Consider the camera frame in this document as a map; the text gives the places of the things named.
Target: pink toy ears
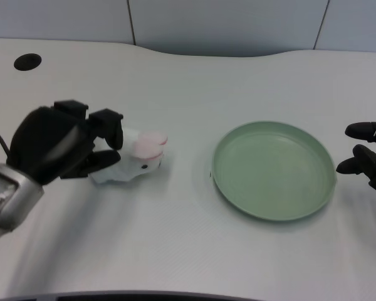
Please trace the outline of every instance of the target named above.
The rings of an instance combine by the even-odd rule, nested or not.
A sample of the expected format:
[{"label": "pink toy ears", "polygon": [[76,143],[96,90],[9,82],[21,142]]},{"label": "pink toy ears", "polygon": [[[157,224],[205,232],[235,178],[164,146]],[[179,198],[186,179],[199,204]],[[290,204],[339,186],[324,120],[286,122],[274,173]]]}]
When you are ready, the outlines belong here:
[{"label": "pink toy ears", "polygon": [[161,132],[142,132],[139,134],[138,140],[146,140],[157,145],[165,145],[168,137]]},{"label": "pink toy ears", "polygon": [[133,144],[133,156],[143,160],[154,160],[163,154],[163,146],[140,139]]}]

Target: black grommet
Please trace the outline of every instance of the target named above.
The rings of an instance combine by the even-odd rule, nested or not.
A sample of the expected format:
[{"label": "black grommet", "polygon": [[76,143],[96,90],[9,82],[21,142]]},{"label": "black grommet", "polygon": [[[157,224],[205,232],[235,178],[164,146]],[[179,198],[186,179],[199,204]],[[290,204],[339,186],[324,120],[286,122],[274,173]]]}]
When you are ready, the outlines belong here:
[{"label": "black grommet", "polygon": [[28,71],[35,69],[42,62],[42,57],[35,53],[28,53],[27,55],[21,55],[14,62],[14,68],[19,71]]}]

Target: plate rim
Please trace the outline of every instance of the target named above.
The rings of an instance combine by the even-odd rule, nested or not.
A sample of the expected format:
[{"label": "plate rim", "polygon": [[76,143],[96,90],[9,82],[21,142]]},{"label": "plate rim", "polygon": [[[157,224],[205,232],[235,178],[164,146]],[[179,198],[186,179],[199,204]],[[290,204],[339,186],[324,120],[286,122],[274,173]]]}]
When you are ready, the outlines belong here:
[{"label": "plate rim", "polygon": [[216,186],[217,186],[217,189],[219,190],[219,192],[223,195],[224,199],[226,199],[228,201],[229,204],[233,205],[235,208],[241,210],[242,212],[245,212],[246,214],[250,215],[250,216],[254,216],[256,218],[259,218],[259,219],[264,219],[264,220],[267,220],[267,221],[293,221],[293,220],[296,220],[296,219],[301,219],[301,218],[304,218],[306,216],[309,216],[309,215],[312,215],[313,213],[316,213],[318,212],[319,210],[321,210],[322,207],[326,206],[333,198],[333,194],[334,194],[334,190],[335,190],[335,186],[336,186],[336,183],[337,183],[337,175],[336,175],[336,172],[334,170],[334,179],[333,179],[333,185],[331,186],[330,188],[330,191],[328,192],[327,194],[327,197],[323,200],[323,202],[321,202],[321,204],[315,208],[315,209],[312,209],[310,212],[308,213],[305,213],[305,214],[300,214],[298,216],[294,216],[294,217],[291,217],[291,218],[285,218],[285,219],[279,219],[279,218],[269,218],[269,217],[264,217],[264,216],[260,216],[260,215],[256,215],[252,212],[249,212],[241,207],[239,207],[237,204],[234,204],[232,201],[229,200],[229,198],[223,193],[222,189],[220,188],[220,185],[219,183],[217,182],[217,177],[216,177],[216,173],[214,172],[215,170],[215,156],[216,156],[216,152],[217,150],[219,149],[221,143],[224,141],[225,138],[227,138],[232,132],[234,132],[235,130],[241,128],[241,127],[245,127],[247,125],[251,125],[251,124],[264,124],[264,123],[269,123],[269,124],[279,124],[279,125],[284,125],[284,126],[288,126],[288,127],[292,127],[294,129],[297,129],[297,130],[300,130],[302,132],[304,132],[305,134],[309,135],[311,138],[315,139],[320,145],[321,147],[323,148],[323,150],[327,153],[327,156],[330,160],[330,162],[332,163],[332,166],[335,166],[334,165],[334,161],[332,159],[332,156],[330,155],[329,151],[326,149],[326,147],[313,135],[311,135],[310,133],[308,133],[307,131],[299,128],[299,127],[295,127],[294,125],[291,125],[291,124],[287,124],[287,123],[284,123],[284,122],[278,122],[278,121],[272,121],[272,120],[260,120],[260,121],[253,121],[253,122],[247,122],[245,124],[241,124],[241,125],[238,125],[237,127],[233,128],[232,130],[230,130],[228,133],[224,134],[223,137],[219,140],[219,142],[217,143],[214,151],[213,151],[213,155],[212,155],[212,178],[213,178],[213,181],[215,182]]}]

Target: white wall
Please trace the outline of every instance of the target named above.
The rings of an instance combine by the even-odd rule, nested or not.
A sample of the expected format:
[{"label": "white wall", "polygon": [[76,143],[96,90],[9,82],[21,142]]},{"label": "white wall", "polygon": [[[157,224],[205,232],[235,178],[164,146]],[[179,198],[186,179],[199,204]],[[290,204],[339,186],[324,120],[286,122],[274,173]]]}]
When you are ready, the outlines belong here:
[{"label": "white wall", "polygon": [[130,0],[137,45],[183,55],[313,49],[327,0]]},{"label": "white wall", "polygon": [[0,0],[0,38],[133,43],[127,0]]},{"label": "white wall", "polygon": [[376,51],[376,0],[129,4],[130,11],[128,0],[0,0],[0,38],[133,44],[135,34],[139,46],[187,55],[258,56],[315,45],[321,50]]},{"label": "white wall", "polygon": [[331,0],[316,48],[376,51],[376,0]]}]

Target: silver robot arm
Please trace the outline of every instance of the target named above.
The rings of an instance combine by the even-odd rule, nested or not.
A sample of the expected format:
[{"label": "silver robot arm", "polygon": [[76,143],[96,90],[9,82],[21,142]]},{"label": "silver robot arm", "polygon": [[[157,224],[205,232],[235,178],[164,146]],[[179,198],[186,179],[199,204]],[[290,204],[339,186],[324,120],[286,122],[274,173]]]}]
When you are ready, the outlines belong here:
[{"label": "silver robot arm", "polygon": [[0,237],[17,228],[42,197],[41,185],[0,164]]},{"label": "silver robot arm", "polygon": [[[117,163],[123,146],[122,114],[109,109],[86,119],[87,105],[74,100],[32,111],[20,124],[0,164],[0,237],[17,228],[43,195],[43,186],[58,177],[87,177]],[[110,150],[94,152],[95,139]]]}]

